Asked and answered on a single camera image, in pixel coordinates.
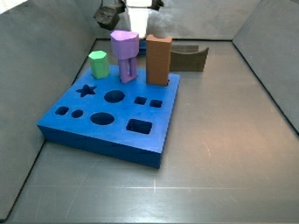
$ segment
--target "blue foam block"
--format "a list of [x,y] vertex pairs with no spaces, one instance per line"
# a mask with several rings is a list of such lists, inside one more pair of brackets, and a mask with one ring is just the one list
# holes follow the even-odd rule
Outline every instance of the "blue foam block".
[[169,74],[166,87],[148,85],[138,69],[124,84],[117,66],[105,79],[88,69],[37,123],[45,139],[158,168],[178,82]]

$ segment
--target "circular hole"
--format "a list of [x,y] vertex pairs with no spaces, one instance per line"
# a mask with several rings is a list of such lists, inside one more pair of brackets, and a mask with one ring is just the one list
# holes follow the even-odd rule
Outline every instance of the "circular hole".
[[70,113],[70,116],[73,118],[78,118],[82,116],[82,111],[80,109],[74,110],[72,113]]
[[108,113],[96,113],[89,120],[97,125],[108,125],[114,121],[114,117]]
[[105,93],[104,99],[106,102],[121,102],[125,98],[125,94],[118,90],[112,90]]

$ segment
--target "metal wall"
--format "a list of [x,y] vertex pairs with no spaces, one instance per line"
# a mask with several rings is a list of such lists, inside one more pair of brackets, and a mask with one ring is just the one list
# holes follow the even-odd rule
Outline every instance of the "metal wall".
[[0,221],[42,145],[36,122],[94,41],[72,0],[29,0],[0,15]]
[[[176,39],[232,39],[258,0],[162,0],[160,11],[150,11],[146,33]],[[101,0],[76,0],[97,38],[108,38],[93,14]],[[117,29],[126,30],[126,15],[120,14]]]
[[233,44],[299,131],[299,2],[264,0]]

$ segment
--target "tall brown block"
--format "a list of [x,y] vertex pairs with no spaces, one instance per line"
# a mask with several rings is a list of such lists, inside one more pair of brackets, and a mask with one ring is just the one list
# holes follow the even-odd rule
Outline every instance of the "tall brown block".
[[145,39],[145,83],[166,86],[170,65],[172,38]]

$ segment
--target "purple block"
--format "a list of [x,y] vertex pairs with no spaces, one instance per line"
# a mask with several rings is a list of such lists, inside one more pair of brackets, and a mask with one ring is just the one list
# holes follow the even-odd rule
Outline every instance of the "purple block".
[[113,31],[109,36],[112,52],[117,59],[133,58],[138,52],[138,34],[132,31]]
[[132,31],[113,31],[109,36],[112,52],[117,57],[120,80],[122,83],[128,83],[136,78],[138,34]]

